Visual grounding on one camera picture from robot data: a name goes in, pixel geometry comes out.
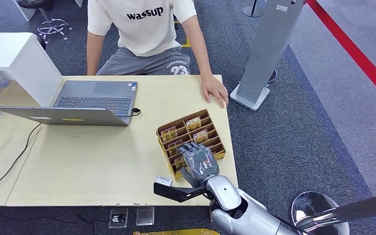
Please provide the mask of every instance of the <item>cable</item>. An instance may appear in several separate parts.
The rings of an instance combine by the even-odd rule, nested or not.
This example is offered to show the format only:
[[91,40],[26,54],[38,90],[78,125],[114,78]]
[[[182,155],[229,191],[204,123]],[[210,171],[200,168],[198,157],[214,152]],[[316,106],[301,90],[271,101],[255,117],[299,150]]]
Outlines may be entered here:
[[0,213],[0,216],[7,218],[7,219],[18,220],[18,221],[21,221],[21,222],[30,222],[30,221],[34,221],[34,220],[40,220],[40,219],[51,219],[51,220],[55,220],[55,221],[59,221],[59,222],[67,223],[67,224],[77,224],[78,219],[79,219],[79,217],[77,217],[76,221],[71,222],[71,221],[66,221],[66,220],[62,220],[62,219],[52,218],[52,217],[49,217],[49,216],[40,216],[40,217],[36,217],[36,218],[31,218],[31,219],[20,219],[20,218],[8,216],[8,215],[2,214],[2,213]]
[[287,222],[286,220],[284,220],[284,219],[278,217],[277,215],[274,215],[274,214],[272,214],[272,213],[270,213],[270,214],[271,214],[272,216],[276,217],[278,220],[280,220],[283,224],[285,224],[285,225],[287,225],[287,226],[289,226],[289,227],[291,227],[291,228],[293,228],[293,229],[296,229],[296,230],[299,231],[299,232],[307,233],[307,232],[305,232],[303,229],[300,229],[300,228],[298,228],[298,227],[292,225],[291,223],[289,223],[289,222]]
[[141,110],[138,109],[138,108],[133,108],[132,112],[137,113],[137,114],[128,115],[128,116],[121,116],[120,118],[130,118],[130,117],[135,117],[135,116],[141,114]]
[[0,181],[3,180],[5,178],[5,176],[12,170],[12,168],[14,167],[15,163],[17,163],[18,159],[22,156],[22,154],[24,154],[24,152],[26,151],[26,149],[28,148],[28,143],[29,143],[29,139],[31,138],[31,135],[32,133],[35,131],[35,129],[37,129],[39,126],[41,125],[38,124],[36,127],[34,127],[34,129],[32,129],[32,131],[29,133],[28,135],[28,139],[26,140],[26,144],[25,144],[25,148],[23,148],[22,152],[18,155],[18,157],[15,159],[14,163],[11,165],[11,167],[9,168],[9,170],[0,178]]
[[62,219],[57,219],[57,218],[52,218],[52,217],[49,217],[49,216],[40,216],[40,217],[36,217],[36,218],[30,218],[30,219],[21,219],[21,218],[16,218],[16,217],[12,217],[12,216],[8,216],[8,215],[5,215],[5,214],[2,214],[0,213],[0,216],[4,217],[4,218],[7,218],[7,219],[12,219],[12,220],[17,220],[17,221],[21,221],[21,222],[30,222],[30,221],[34,221],[34,220],[40,220],[40,219],[50,219],[50,220],[55,220],[55,221],[59,221],[59,222],[63,222],[63,223],[67,223],[67,224],[77,224],[78,223],[78,220],[81,219],[84,223],[87,224],[87,227],[85,227],[80,235],[82,235],[90,226],[93,227],[93,235],[95,234],[94,232],[94,222],[98,221],[98,222],[102,222],[102,223],[106,223],[106,222],[109,222],[111,220],[99,220],[99,219],[95,219],[93,221],[88,221],[86,220],[86,218],[84,218],[78,211],[76,212],[77,214],[77,218],[74,222],[72,221],[66,221],[66,220],[62,220]]

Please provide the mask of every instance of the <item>blue carpet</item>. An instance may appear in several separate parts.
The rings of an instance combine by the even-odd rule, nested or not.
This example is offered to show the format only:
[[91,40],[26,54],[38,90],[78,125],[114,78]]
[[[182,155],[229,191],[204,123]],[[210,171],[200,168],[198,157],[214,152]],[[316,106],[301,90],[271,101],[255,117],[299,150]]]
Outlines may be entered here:
[[[0,6],[0,31],[34,31],[42,21],[41,16],[36,14],[27,23],[11,4],[8,0],[5,6]],[[259,22],[241,13],[249,4],[248,0],[196,1],[212,71],[223,76],[229,91],[241,79]],[[66,20],[73,30],[68,32],[67,41],[57,35],[49,38],[49,56],[61,74],[85,74],[86,6],[79,9],[73,0],[57,1],[50,15]],[[106,37],[101,64],[116,51],[117,39],[117,30],[112,27]],[[192,56],[189,48],[183,52]],[[234,103],[228,106],[239,187],[265,204],[270,212],[288,220],[293,198],[306,190],[321,191],[338,204],[370,196],[290,48],[277,69],[278,79],[257,112]],[[191,64],[191,71],[198,73],[196,63]],[[218,231],[209,222],[206,207],[157,207],[155,225],[144,227],[135,226],[136,208],[131,208],[128,228],[121,230],[109,230],[106,223],[95,222],[93,232],[92,226],[77,220],[77,212],[86,221],[94,221],[107,219],[109,211],[110,208],[102,207],[0,207],[0,235],[113,235],[187,228]],[[33,221],[14,219],[40,216],[69,223],[47,217]],[[351,222],[350,229],[352,234],[376,235],[376,219]]]

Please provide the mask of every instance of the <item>cardboard organizer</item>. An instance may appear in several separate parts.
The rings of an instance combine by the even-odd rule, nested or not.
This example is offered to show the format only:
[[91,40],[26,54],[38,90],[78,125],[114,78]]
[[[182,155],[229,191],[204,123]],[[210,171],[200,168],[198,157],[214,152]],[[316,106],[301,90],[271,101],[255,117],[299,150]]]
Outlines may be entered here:
[[[196,117],[201,118],[201,127],[192,131],[188,131],[186,122]],[[161,131],[167,130],[173,126],[175,126],[177,129],[178,137],[173,138],[168,141],[163,141],[161,137]],[[208,140],[202,142],[201,144],[211,149],[211,152],[213,153],[216,160],[223,159],[224,156],[226,155],[226,149],[224,148],[224,145],[221,142],[221,139],[218,136],[218,132],[215,129],[215,126],[212,122],[210,114],[208,113],[206,109],[198,111],[191,115],[185,116],[178,120],[172,121],[170,123],[167,123],[163,126],[160,126],[157,129],[156,135],[158,137],[159,145],[161,146],[162,151],[165,154],[166,161],[168,162],[169,170],[171,171],[175,180],[178,180],[179,178],[182,177],[182,173],[180,169],[178,169],[175,164],[175,160],[182,157],[182,153],[176,153],[176,154],[170,155],[168,145],[173,144],[179,140],[183,141],[182,144],[187,143],[187,142],[193,142],[194,141],[193,135],[203,130],[207,130]]]

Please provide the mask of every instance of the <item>touchpad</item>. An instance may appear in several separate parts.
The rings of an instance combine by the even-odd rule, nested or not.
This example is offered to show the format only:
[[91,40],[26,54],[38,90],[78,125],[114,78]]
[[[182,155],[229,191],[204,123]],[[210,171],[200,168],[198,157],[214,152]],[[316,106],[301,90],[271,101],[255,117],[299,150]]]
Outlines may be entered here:
[[121,85],[123,86],[119,82],[98,82],[93,94],[114,95],[118,93]]

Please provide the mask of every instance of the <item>robotic arm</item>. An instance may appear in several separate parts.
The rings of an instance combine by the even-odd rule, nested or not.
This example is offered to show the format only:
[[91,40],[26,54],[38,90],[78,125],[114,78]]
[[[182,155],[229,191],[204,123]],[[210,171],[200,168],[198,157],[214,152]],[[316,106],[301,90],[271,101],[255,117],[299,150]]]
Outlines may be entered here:
[[[158,177],[154,193],[178,202],[184,202],[201,194],[210,200],[211,218],[224,232],[232,235],[296,235],[272,216],[267,208],[235,188],[230,180],[219,175],[217,161],[209,148],[201,144],[186,143],[179,148],[190,173],[182,168],[184,178],[193,188],[172,187],[172,181]],[[240,218],[234,218],[241,211]]]

